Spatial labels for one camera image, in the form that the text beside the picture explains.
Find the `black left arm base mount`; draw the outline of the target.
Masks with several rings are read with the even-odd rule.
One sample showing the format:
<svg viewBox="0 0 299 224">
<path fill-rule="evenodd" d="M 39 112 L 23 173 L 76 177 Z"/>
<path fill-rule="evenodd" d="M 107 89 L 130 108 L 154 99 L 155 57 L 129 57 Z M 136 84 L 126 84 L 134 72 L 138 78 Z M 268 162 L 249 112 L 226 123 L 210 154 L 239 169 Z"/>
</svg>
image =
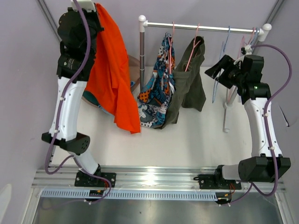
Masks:
<svg viewBox="0 0 299 224">
<path fill-rule="evenodd" d="M 115 187 L 116 173 L 102 172 L 100 165 L 98 166 L 93 176 L 89 175 L 81 169 L 77 172 L 75 178 L 75 187 L 96 187 L 96 188 L 109 188 Z"/>
</svg>

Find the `dark teal shorts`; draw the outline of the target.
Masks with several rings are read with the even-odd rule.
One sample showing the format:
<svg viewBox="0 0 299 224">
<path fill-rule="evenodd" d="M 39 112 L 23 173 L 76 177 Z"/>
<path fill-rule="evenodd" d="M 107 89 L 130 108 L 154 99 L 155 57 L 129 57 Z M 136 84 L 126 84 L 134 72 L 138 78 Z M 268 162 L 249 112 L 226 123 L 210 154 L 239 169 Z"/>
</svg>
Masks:
<svg viewBox="0 0 299 224">
<path fill-rule="evenodd" d="M 96 97 L 89 91 L 84 91 L 83 93 L 83 98 L 86 99 L 89 103 L 99 106 L 100 104 L 98 103 Z"/>
</svg>

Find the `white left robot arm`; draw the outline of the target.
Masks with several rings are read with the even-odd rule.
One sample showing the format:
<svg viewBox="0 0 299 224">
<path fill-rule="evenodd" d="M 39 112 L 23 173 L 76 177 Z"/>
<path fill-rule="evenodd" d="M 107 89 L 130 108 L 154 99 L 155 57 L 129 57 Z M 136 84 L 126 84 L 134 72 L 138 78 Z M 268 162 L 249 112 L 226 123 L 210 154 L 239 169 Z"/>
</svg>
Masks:
<svg viewBox="0 0 299 224">
<path fill-rule="evenodd" d="M 59 19 L 57 33 L 61 38 L 57 63 L 58 94 L 55 116 L 42 141 L 49 143 L 45 166 L 55 146 L 67 151 L 86 173 L 92 187 L 101 182 L 100 165 L 88 150 L 90 137 L 77 131 L 80 102 L 87 86 L 97 51 L 97 34 L 103 31 L 95 8 L 81 11 L 68 8 Z"/>
</svg>

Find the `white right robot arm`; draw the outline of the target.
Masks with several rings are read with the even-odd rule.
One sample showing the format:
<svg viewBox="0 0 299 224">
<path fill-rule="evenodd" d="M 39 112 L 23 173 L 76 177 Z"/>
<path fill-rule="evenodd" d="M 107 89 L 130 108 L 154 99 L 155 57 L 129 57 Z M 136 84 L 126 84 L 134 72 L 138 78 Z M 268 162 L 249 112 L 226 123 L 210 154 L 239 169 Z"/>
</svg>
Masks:
<svg viewBox="0 0 299 224">
<path fill-rule="evenodd" d="M 245 55 L 235 61 L 228 55 L 205 74 L 227 88 L 237 87 L 247 113 L 252 139 L 251 157 L 237 165 L 219 165 L 213 177 L 214 185 L 224 188 L 230 180 L 242 182 L 275 182 L 291 167 L 278 145 L 271 115 L 271 91 L 261 81 L 264 58 Z"/>
</svg>

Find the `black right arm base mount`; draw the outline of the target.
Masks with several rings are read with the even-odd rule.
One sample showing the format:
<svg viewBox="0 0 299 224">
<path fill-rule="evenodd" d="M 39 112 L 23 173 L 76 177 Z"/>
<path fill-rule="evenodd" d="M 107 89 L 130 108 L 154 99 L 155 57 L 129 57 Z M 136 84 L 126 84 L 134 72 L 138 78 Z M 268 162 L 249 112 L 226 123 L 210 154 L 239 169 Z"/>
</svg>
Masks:
<svg viewBox="0 0 299 224">
<path fill-rule="evenodd" d="M 199 183 L 200 189 L 242 189 L 242 185 L 240 182 L 237 183 L 234 180 L 226 180 L 222 177 L 218 178 L 216 175 L 197 175 L 193 178 L 193 180 Z"/>
</svg>

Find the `light blue shorts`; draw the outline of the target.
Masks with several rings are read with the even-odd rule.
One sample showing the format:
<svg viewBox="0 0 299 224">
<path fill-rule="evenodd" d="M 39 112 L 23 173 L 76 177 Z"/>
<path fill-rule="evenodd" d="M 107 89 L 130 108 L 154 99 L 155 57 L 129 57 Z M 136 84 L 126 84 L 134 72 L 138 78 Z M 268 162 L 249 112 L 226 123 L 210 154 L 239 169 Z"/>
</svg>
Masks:
<svg viewBox="0 0 299 224">
<path fill-rule="evenodd" d="M 130 88 L 132 89 L 134 87 L 134 85 L 136 84 L 136 82 L 131 81 L 130 82 Z M 103 112 L 105 112 L 106 114 L 110 114 L 104 107 L 102 107 L 101 105 L 98 105 L 98 108 L 101 109 Z"/>
</svg>

